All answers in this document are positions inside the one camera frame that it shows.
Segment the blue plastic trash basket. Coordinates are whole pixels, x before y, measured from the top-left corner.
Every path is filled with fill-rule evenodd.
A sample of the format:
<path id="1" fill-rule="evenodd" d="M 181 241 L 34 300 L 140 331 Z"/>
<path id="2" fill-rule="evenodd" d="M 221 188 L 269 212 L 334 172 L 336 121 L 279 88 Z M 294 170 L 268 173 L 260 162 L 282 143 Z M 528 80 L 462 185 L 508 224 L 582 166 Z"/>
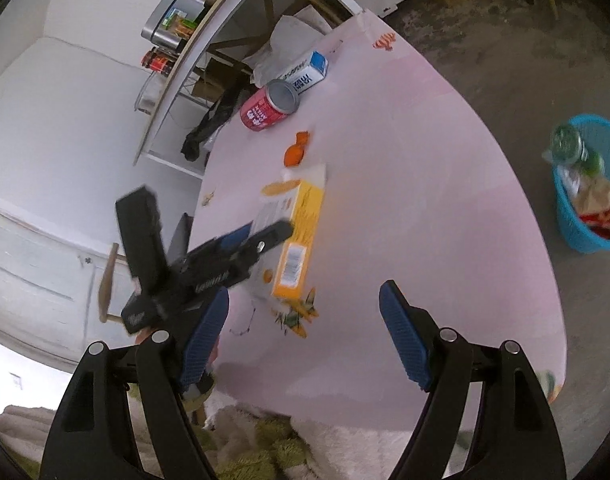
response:
<path id="1" fill-rule="evenodd" d="M 610 252 L 610 121 L 581 114 L 557 126 L 544 159 L 552 166 L 556 220 L 570 248 Z"/>

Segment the black bag under shelf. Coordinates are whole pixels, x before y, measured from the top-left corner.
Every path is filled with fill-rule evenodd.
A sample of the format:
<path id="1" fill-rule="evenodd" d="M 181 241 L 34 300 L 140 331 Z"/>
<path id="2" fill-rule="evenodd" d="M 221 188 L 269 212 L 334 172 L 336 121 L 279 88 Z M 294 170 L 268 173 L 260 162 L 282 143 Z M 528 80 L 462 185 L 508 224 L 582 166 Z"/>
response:
<path id="1" fill-rule="evenodd" d="M 181 154 L 188 162 L 200 157 L 201 145 L 206 142 L 231 116 L 240 109 L 242 99 L 248 95 L 248 84 L 240 84 L 224 92 L 207 111 L 200 123 L 184 139 Z"/>

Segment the red labelled jar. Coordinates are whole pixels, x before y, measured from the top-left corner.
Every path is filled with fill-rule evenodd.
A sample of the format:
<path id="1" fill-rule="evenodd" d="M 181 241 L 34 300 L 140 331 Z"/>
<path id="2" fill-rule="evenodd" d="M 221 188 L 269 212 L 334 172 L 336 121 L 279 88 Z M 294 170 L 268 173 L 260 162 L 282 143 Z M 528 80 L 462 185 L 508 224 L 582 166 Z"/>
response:
<path id="1" fill-rule="evenodd" d="M 141 59 L 141 66 L 168 77 L 177 62 L 178 55 L 164 48 L 152 47 Z"/>

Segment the red snack bag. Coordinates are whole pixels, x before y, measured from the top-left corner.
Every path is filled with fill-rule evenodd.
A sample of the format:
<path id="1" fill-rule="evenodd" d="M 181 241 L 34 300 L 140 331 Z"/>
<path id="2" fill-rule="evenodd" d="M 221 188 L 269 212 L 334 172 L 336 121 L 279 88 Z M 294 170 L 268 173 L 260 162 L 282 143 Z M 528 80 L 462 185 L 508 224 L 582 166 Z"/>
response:
<path id="1" fill-rule="evenodd" d="M 610 240 L 610 209 L 596 214 L 584 214 L 580 220 L 597 236 Z"/>

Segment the glass bowl on shelf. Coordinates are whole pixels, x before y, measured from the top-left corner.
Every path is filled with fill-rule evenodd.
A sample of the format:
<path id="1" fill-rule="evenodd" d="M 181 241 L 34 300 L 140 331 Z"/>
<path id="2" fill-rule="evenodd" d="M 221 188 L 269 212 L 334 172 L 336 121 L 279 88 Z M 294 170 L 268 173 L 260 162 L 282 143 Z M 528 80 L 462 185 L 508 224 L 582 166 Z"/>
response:
<path id="1" fill-rule="evenodd" d="M 150 73 L 134 101 L 134 110 L 151 119 L 154 110 L 160 104 L 166 84 L 166 76 L 157 72 Z"/>

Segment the orange wrapper scrap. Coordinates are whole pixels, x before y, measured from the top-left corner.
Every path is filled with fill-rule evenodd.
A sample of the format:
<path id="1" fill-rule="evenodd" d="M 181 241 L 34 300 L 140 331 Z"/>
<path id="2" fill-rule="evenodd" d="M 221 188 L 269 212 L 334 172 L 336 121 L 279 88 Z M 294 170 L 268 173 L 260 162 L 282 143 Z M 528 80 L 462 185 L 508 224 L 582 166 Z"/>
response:
<path id="1" fill-rule="evenodd" d="M 296 133 L 295 142 L 285 150 L 283 156 L 285 167 L 296 167 L 303 161 L 309 140 L 309 131 L 299 131 Z"/>

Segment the red milk can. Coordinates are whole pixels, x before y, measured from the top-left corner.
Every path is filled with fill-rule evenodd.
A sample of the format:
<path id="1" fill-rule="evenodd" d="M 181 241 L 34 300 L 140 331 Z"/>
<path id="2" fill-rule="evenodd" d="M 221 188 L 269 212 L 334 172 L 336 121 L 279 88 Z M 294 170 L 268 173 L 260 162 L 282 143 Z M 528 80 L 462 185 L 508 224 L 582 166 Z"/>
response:
<path id="1" fill-rule="evenodd" d="M 273 79 L 257 90 L 240 108 L 242 124 L 253 131 L 269 128 L 299 107 L 299 94 L 292 84 Z"/>

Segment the wooden chair by wall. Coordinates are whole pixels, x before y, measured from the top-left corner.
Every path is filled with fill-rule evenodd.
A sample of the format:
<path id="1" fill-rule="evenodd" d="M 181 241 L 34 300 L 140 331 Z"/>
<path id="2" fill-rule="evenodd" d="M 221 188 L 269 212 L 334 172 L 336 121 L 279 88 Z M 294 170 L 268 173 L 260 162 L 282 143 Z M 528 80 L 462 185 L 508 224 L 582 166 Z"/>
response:
<path id="1" fill-rule="evenodd" d="M 99 320 L 122 324 L 122 310 L 134 296 L 126 259 L 119 255 L 119 244 L 113 243 L 107 257 L 98 290 Z"/>

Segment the steel pot with lid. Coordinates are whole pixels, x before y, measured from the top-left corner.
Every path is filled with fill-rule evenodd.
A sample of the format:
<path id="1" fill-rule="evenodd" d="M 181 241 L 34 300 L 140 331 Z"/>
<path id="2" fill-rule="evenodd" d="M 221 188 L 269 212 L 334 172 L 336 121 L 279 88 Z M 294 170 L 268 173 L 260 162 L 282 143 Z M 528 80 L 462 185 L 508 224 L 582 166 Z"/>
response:
<path id="1" fill-rule="evenodd" d="M 155 47 L 180 53 L 205 9 L 206 0 L 160 0 L 142 27 L 141 37 Z"/>

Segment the green label plastic bottle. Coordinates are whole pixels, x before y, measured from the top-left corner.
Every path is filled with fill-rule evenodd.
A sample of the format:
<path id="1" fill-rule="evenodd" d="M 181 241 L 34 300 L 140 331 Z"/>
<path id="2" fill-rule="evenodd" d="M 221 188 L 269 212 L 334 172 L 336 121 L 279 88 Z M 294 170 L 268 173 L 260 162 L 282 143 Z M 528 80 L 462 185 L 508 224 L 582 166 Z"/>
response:
<path id="1" fill-rule="evenodd" d="M 600 153 L 589 146 L 580 131 L 568 122 L 553 130 L 542 158 L 553 166 L 575 169 L 590 178 L 604 174 L 604 160 Z"/>

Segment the blue white milk carton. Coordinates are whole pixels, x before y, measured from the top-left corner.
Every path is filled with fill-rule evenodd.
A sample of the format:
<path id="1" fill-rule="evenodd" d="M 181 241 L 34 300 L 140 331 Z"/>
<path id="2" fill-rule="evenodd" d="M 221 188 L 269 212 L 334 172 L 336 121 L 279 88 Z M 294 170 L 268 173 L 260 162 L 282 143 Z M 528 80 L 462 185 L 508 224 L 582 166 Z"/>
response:
<path id="1" fill-rule="evenodd" d="M 321 82 L 328 74 L 329 61 L 318 51 L 311 51 L 294 66 L 278 76 L 291 84 L 298 94 L 302 94 Z"/>

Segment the brown paper bag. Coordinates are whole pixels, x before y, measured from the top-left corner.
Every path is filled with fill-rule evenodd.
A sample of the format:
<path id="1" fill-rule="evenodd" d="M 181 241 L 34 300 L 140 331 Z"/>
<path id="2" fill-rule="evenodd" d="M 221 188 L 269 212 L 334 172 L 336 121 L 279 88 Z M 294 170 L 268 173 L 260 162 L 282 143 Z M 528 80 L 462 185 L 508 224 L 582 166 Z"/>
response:
<path id="1" fill-rule="evenodd" d="M 590 178 L 583 174 L 580 177 L 579 191 L 572 204 L 580 216 L 609 210 L 610 180 L 603 176 Z"/>

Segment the white shelf table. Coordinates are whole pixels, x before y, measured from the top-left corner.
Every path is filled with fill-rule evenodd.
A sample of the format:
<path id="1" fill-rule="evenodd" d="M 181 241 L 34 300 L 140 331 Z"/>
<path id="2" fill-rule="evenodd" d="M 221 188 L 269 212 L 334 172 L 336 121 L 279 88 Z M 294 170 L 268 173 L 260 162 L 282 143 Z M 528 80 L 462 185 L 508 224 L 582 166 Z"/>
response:
<path id="1" fill-rule="evenodd" d="M 204 170 L 197 164 L 182 162 L 170 151 L 163 153 L 155 149 L 156 136 L 176 99 L 186 99 L 201 110 L 208 110 L 214 101 L 191 93 L 199 82 L 205 87 L 216 84 L 208 76 L 208 62 L 216 60 L 249 74 L 252 70 L 243 58 L 260 49 L 282 15 L 293 14 L 306 6 L 313 6 L 333 27 L 362 11 L 356 0 L 206 0 L 198 27 L 183 50 L 176 53 L 177 62 L 167 77 L 160 104 L 148 120 L 134 162 L 148 158 L 199 179 Z"/>

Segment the white sack under shelf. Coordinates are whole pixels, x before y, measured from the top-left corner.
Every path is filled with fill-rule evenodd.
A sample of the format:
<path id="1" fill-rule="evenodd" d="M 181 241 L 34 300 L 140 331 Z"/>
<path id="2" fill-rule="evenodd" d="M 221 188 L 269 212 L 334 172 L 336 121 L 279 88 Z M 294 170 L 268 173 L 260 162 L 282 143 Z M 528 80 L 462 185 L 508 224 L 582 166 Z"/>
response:
<path id="1" fill-rule="evenodd" d="M 282 15 L 269 39 L 243 60 L 252 69 L 250 80 L 262 88 L 279 78 L 329 32 L 332 26 L 313 6 L 306 6 L 295 15 Z"/>

